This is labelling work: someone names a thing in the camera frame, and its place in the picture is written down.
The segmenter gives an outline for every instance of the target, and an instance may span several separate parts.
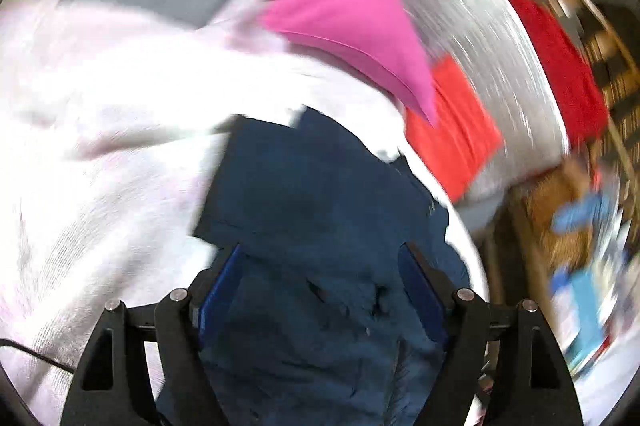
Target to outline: dark blue fabric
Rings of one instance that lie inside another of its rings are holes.
[[[244,278],[202,359],[232,425],[410,425],[443,360],[398,274],[404,242],[456,287],[449,215],[404,158],[386,164],[308,109],[239,118],[194,232],[240,242]]]

